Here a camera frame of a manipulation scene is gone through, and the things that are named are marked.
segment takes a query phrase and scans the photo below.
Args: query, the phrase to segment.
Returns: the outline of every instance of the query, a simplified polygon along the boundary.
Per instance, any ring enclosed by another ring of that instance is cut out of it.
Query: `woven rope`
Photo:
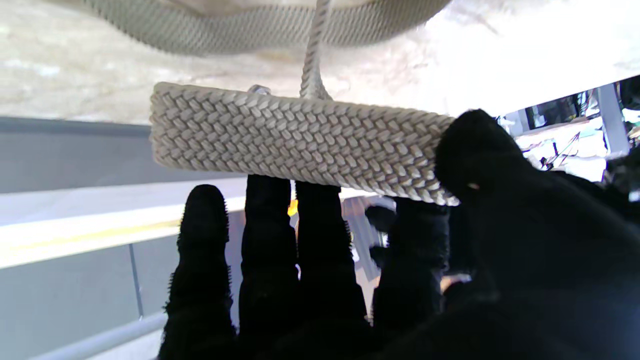
[[[303,47],[315,14],[306,6],[269,5],[204,17],[158,0],[84,1],[103,19],[145,44],[196,56]],[[322,41],[352,47],[388,40],[425,23],[449,1],[376,0],[334,9]]]
[[[435,113],[216,88],[156,85],[155,160],[457,204],[433,173],[454,119]]]

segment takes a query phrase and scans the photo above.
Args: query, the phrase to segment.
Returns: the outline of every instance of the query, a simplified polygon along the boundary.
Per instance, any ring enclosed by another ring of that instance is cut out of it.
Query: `gray wall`
[[[0,270],[0,359],[25,359],[138,319],[128,246]]]
[[[0,117],[0,193],[238,177],[154,163],[150,127]]]

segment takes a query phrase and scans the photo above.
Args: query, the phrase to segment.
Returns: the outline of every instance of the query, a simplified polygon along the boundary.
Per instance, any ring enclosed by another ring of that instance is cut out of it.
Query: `glove finger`
[[[180,224],[180,243],[200,243],[216,240],[221,245],[228,241],[228,216],[225,198],[217,187],[196,186],[184,206]]]
[[[372,205],[365,211],[369,223],[381,233],[388,233],[394,222],[396,222],[396,212],[385,206]]]

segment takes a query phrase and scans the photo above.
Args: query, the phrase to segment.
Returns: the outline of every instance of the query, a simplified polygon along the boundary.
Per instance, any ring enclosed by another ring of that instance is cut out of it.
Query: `braided rope handle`
[[[154,159],[457,205],[435,179],[452,117],[419,110],[157,84]]]

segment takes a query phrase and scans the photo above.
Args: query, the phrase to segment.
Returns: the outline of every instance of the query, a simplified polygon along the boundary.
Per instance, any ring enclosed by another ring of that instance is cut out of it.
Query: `white ceiling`
[[[215,0],[172,1],[197,7]],[[507,113],[640,74],[639,13],[637,0],[454,0],[389,42],[325,51],[324,81],[340,101]],[[0,116],[146,124],[158,81],[234,90],[258,83],[294,97],[301,64],[299,49],[164,54],[79,0],[0,1]]]

